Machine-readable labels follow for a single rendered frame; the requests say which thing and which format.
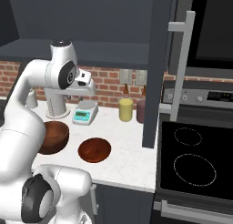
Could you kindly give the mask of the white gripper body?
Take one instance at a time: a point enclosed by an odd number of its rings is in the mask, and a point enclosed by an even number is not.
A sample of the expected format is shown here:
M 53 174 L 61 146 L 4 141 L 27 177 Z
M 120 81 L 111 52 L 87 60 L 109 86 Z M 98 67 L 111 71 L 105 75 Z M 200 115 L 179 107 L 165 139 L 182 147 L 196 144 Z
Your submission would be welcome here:
M 93 80 L 85 86 L 80 86 L 77 82 L 74 82 L 72 88 L 75 90 L 75 94 L 80 97 L 93 97 L 96 93 L 96 86 Z

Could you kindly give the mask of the large brown wooden bowl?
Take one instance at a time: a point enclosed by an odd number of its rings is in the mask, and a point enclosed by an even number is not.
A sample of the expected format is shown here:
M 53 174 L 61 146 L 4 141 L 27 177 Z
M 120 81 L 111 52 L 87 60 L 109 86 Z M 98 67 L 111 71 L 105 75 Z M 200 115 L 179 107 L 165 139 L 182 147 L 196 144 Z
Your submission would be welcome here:
M 52 155 L 63 150 L 69 140 L 69 127 L 60 121 L 47 121 L 46 136 L 39 150 L 42 155 Z

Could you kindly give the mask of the small brown wooden bowl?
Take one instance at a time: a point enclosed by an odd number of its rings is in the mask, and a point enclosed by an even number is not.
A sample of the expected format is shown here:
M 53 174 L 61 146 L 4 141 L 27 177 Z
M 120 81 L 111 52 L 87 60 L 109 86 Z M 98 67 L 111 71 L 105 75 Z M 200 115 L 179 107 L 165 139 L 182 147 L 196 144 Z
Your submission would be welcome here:
M 78 155 L 88 163 L 105 160 L 111 152 L 110 143 L 100 137 L 92 137 L 83 141 L 78 148 Z

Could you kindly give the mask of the dark blue open cabinet door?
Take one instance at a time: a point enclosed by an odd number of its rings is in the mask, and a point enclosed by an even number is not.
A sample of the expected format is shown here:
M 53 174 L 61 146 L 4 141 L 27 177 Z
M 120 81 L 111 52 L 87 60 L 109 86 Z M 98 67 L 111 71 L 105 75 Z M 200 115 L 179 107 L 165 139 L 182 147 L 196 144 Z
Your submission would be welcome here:
M 157 132 L 157 115 L 166 66 L 168 23 L 174 19 L 177 0 L 153 0 L 147 66 L 146 105 L 143 148 L 153 148 Z

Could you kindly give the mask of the dark blue base cabinet door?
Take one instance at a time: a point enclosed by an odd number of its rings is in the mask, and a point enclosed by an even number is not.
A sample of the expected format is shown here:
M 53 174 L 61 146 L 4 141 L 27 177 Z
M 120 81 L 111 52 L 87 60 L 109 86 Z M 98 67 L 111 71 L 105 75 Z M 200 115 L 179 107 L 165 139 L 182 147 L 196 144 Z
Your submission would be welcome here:
M 97 184 L 95 224 L 150 224 L 153 199 L 150 192 Z

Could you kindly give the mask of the white and teal kitchen scale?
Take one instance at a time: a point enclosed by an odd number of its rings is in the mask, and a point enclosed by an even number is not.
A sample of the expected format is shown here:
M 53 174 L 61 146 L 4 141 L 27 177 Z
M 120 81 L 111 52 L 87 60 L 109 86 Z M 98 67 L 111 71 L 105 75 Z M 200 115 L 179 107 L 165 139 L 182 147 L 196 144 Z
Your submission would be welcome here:
M 77 104 L 72 116 L 75 125 L 89 126 L 98 112 L 98 103 L 94 100 L 83 100 Z

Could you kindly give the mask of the yellow squeeze bottle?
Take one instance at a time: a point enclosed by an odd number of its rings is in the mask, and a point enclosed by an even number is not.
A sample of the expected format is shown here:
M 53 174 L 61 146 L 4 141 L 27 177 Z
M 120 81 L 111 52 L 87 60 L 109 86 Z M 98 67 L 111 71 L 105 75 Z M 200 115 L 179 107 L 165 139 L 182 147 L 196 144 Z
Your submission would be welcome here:
M 128 122 L 133 116 L 133 100 L 129 97 L 127 85 L 124 86 L 122 98 L 118 101 L 119 118 L 121 121 Z

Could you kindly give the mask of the dark red squeeze bottle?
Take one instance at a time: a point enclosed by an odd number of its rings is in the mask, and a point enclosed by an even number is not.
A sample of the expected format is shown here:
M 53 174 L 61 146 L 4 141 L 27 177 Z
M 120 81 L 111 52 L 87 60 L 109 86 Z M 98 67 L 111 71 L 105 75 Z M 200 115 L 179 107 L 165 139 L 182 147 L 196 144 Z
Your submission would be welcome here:
M 146 87 L 143 87 L 141 98 L 137 101 L 137 122 L 141 124 L 144 123 L 145 106 L 146 106 Z

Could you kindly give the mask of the small white shaker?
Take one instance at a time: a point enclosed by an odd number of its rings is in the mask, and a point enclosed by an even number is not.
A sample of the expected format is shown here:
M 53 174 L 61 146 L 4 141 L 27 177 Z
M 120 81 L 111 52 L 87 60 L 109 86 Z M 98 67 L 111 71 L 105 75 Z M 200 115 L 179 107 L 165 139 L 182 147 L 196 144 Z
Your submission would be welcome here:
M 25 103 L 28 108 L 36 108 L 38 106 L 35 90 L 30 90 Z

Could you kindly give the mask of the steel oven range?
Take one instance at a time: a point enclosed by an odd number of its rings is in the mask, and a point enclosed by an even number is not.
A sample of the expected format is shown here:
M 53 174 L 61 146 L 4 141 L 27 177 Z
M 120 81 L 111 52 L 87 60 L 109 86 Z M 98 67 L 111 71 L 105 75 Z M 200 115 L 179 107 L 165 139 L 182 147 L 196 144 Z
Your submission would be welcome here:
M 181 96 L 187 95 L 187 100 L 180 98 L 180 104 L 175 123 L 200 125 L 208 127 L 224 127 L 233 129 L 233 85 L 207 82 L 185 82 Z M 203 209 L 217 213 L 233 215 L 233 200 L 216 199 L 195 194 L 176 192 L 162 189 L 160 186 L 161 168 L 161 124 L 172 122 L 169 114 L 159 114 L 158 136 L 157 136 L 157 178 L 155 201 L 166 200 L 169 204 L 185 206 L 193 209 Z M 177 224 L 197 224 L 162 217 L 159 210 L 158 216 L 163 220 L 172 220 Z

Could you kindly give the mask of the black glass hob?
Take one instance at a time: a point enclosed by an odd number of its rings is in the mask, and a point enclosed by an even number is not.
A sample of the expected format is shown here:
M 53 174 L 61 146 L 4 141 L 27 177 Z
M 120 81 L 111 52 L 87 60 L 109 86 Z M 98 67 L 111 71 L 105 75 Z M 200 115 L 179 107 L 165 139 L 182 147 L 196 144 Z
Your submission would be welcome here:
M 233 129 L 164 121 L 162 189 L 233 200 Z

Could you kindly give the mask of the black microwave oven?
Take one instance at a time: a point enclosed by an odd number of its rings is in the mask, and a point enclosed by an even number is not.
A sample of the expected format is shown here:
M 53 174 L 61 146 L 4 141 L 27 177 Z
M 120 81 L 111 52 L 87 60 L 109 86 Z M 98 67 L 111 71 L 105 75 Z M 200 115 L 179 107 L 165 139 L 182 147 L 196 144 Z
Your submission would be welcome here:
M 195 11 L 186 76 L 233 78 L 233 0 L 177 0 L 175 21 Z

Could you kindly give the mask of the grey wall outlet plate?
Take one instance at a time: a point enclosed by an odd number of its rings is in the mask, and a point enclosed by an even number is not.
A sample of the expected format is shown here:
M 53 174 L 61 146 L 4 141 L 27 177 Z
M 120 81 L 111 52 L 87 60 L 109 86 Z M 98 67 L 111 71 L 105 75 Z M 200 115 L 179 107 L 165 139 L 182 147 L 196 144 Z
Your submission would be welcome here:
M 120 70 L 120 83 L 121 84 L 132 84 L 132 70 L 131 69 L 121 69 Z
M 147 84 L 147 71 L 146 70 L 137 70 L 135 84 L 137 86 L 145 86 Z

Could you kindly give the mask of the dark blue open wall cabinet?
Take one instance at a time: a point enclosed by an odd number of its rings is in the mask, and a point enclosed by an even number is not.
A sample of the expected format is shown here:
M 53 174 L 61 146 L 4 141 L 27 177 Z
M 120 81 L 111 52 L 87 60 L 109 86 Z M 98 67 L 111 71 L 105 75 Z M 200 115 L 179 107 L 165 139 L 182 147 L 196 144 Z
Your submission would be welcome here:
M 146 69 L 152 0 L 0 0 L 0 60 L 50 59 L 70 40 L 80 66 Z

